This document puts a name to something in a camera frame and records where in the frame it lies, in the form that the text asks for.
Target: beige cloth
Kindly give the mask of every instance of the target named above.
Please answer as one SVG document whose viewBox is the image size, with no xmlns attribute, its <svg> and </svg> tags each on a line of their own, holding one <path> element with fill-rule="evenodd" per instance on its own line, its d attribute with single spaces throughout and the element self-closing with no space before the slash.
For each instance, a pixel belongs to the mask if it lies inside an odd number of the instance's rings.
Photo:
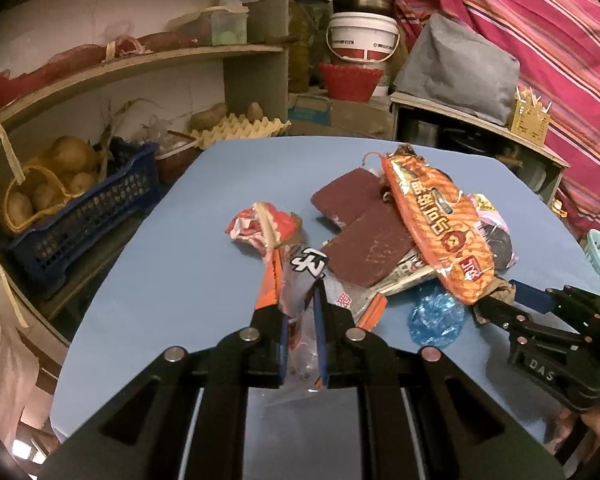
<svg viewBox="0 0 600 480">
<path fill-rule="evenodd" d="M 11 450 L 18 422 L 36 385 L 40 364 L 16 327 L 0 312 L 0 440 Z"/>
</svg>

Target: metal screw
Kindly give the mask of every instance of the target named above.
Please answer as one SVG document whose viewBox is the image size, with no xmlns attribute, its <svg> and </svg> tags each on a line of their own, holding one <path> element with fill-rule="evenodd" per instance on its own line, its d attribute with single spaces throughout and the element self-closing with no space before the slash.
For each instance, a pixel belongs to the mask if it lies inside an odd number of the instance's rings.
<svg viewBox="0 0 600 480">
<path fill-rule="evenodd" d="M 172 346 L 170 348 L 167 348 L 164 351 L 164 354 L 162 355 L 165 359 L 167 359 L 168 362 L 175 363 L 177 361 L 180 361 L 180 359 L 182 359 L 186 355 L 186 352 L 185 349 L 181 346 Z"/>
<path fill-rule="evenodd" d="M 420 354 L 425 361 L 430 363 L 440 361 L 440 358 L 442 357 L 442 352 L 435 346 L 425 346 Z"/>
<path fill-rule="evenodd" d="M 253 326 L 248 326 L 247 328 L 243 328 L 240 330 L 240 339 L 243 341 L 256 341 L 260 337 L 260 332 L 258 332 L 257 328 Z"/>
<path fill-rule="evenodd" d="M 349 328 L 345 335 L 350 341 L 362 341 L 366 337 L 366 332 L 357 326 Z"/>
</svg>

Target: gray fabric bag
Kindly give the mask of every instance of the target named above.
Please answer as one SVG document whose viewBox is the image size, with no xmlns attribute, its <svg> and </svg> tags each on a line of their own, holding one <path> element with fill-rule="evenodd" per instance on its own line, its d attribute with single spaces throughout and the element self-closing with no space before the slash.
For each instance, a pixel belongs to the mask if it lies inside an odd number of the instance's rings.
<svg viewBox="0 0 600 480">
<path fill-rule="evenodd" d="M 434 14 L 395 78 L 399 92 L 504 126 L 520 63 L 465 25 Z"/>
</svg>

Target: crumpled blue plastic wrapper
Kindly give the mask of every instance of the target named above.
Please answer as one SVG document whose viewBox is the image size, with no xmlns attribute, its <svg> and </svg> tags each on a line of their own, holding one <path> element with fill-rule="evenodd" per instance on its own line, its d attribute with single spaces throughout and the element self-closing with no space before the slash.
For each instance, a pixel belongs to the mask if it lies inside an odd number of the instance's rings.
<svg viewBox="0 0 600 480">
<path fill-rule="evenodd" d="M 438 280 L 424 283 L 414 295 L 416 306 L 408 322 L 411 339 L 421 346 L 449 346 L 462 332 L 466 306 Z"/>
</svg>

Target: blue table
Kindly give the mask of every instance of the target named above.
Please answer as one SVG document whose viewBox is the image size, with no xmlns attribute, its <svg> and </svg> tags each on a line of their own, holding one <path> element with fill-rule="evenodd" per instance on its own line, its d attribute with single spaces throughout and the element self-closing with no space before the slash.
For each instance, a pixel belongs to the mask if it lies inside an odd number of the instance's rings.
<svg viewBox="0 0 600 480">
<path fill-rule="evenodd" d="M 264 267 L 224 234 L 229 220 L 257 200 L 299 214 L 308 242 L 333 236 L 309 201 L 367 152 L 395 143 L 343 137 L 234 140 L 211 147 L 170 190 L 124 249 L 93 300 L 69 348 L 51 411 L 59 435 L 71 435 L 162 350 L 196 351 L 248 325 Z M 553 213 L 501 163 L 417 148 L 465 192 L 482 192 L 507 221 L 520 257 L 506 275 L 545 288 L 571 284 L 600 294 L 600 279 Z M 379 168 L 379 161 L 372 164 Z M 391 297 L 375 332 L 389 345 L 416 351 L 407 329 L 408 293 Z M 563 326 L 553 314 L 534 316 Z M 506 333 L 468 322 L 446 354 L 536 439 L 543 441 L 559 406 L 506 367 Z M 250 396 L 245 478 L 360 477 L 354 391 L 323 391 L 286 404 L 270 392 Z"/>
</svg>

